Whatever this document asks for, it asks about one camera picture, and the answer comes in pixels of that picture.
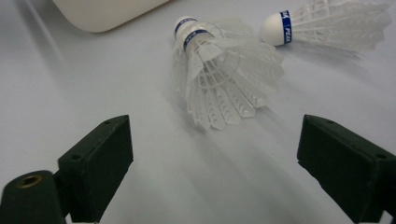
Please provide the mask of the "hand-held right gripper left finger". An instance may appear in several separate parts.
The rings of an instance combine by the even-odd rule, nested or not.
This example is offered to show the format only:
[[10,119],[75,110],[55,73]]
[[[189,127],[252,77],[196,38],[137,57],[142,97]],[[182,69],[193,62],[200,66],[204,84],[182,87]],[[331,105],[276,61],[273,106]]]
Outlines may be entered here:
[[63,212],[74,222],[98,222],[134,160],[127,115],[94,128],[58,160]]

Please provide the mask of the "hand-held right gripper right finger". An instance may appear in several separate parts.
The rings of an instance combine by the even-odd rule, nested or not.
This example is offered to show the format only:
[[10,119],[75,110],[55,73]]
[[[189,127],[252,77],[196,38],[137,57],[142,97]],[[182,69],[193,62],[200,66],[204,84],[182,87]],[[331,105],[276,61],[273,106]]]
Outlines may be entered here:
[[377,223],[388,212],[396,224],[396,155],[344,126],[305,115],[298,163],[354,223]]

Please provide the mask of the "white shuttlecock with blue band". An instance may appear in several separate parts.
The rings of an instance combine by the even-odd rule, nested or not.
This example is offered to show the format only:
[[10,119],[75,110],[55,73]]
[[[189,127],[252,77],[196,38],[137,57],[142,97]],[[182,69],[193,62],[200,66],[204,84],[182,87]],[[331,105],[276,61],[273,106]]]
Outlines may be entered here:
[[391,24],[389,8],[396,0],[307,0],[295,10],[267,17],[262,41],[272,46],[292,42],[342,49],[373,50]]
[[251,38],[221,38],[196,29],[185,37],[182,51],[187,111],[206,130],[254,117],[283,75],[283,57]]
[[220,18],[208,21],[199,21],[192,16],[183,16],[174,24],[174,38],[176,40],[173,48],[172,79],[176,90],[185,97],[187,56],[184,53],[183,44],[185,37],[191,28],[197,27],[207,30],[210,34],[219,38],[252,38],[253,29],[237,18]]

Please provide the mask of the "white plastic storage bin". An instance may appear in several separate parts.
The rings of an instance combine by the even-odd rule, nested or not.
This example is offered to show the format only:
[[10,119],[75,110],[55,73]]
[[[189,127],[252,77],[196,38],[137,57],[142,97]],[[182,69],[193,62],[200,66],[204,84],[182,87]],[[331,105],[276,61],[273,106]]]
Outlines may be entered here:
[[78,29],[101,33],[116,28],[170,0],[52,0]]

